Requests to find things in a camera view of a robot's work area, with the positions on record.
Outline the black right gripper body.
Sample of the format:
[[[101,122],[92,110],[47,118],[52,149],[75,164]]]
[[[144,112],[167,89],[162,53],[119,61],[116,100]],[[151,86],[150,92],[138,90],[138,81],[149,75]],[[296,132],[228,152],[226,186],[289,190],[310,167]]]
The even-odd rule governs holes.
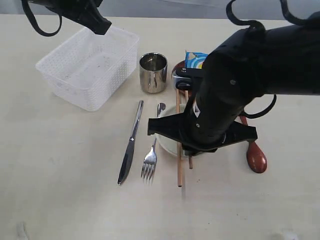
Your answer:
[[[254,126],[243,125],[234,121],[228,129],[215,141],[201,143],[196,141],[183,127],[183,113],[159,118],[150,118],[147,125],[147,134],[158,134],[182,144],[185,151],[195,155],[198,152],[214,153],[219,148],[241,142],[253,142],[258,139]]]

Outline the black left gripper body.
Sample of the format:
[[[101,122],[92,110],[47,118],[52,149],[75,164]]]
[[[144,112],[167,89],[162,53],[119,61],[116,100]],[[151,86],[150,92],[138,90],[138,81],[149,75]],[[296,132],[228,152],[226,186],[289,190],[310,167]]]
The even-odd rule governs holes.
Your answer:
[[[74,22],[101,22],[103,17],[98,11],[101,1],[98,0],[28,0],[27,3],[47,8],[60,16]]]

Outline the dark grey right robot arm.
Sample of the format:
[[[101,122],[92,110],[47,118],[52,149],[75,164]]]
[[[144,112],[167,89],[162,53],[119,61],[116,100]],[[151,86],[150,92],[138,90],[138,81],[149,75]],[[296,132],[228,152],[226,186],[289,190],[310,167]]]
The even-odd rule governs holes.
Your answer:
[[[319,95],[320,14],[269,30],[247,25],[212,51],[201,69],[177,73],[193,81],[185,110],[149,119],[148,135],[165,136],[191,152],[256,140],[254,127],[236,122],[252,100],[265,94]]]

